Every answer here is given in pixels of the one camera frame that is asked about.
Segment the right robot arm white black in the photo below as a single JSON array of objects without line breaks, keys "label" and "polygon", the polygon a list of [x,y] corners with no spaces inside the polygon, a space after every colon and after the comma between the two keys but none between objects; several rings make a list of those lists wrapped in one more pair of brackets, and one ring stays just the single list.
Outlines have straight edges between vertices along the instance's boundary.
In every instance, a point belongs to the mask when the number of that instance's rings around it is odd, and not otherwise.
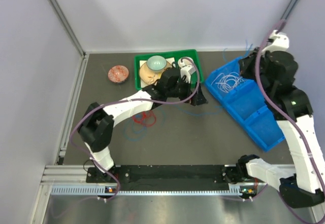
[{"label": "right robot arm white black", "polygon": [[307,94],[294,86],[298,63],[286,51],[255,50],[239,61],[240,75],[254,80],[284,134],[295,173],[273,166],[257,155],[238,160],[237,175],[243,181],[262,180],[276,189],[291,208],[324,203],[324,159],[315,131]]}]

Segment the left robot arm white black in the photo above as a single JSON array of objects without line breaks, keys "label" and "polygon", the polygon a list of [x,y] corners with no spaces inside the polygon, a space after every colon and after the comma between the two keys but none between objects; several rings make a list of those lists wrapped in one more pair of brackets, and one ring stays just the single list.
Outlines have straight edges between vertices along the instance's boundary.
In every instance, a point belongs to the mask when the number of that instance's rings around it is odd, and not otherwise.
[{"label": "left robot arm white black", "polygon": [[178,98],[180,102],[193,106],[207,103],[199,81],[194,90],[191,90],[192,74],[200,74],[193,65],[180,69],[168,68],[154,84],[145,86],[129,97],[105,105],[93,103],[88,107],[77,125],[77,132],[98,168],[99,178],[108,182],[115,177],[109,144],[113,129],[119,123],[142,112],[154,110],[160,105],[167,105],[169,98]]}]

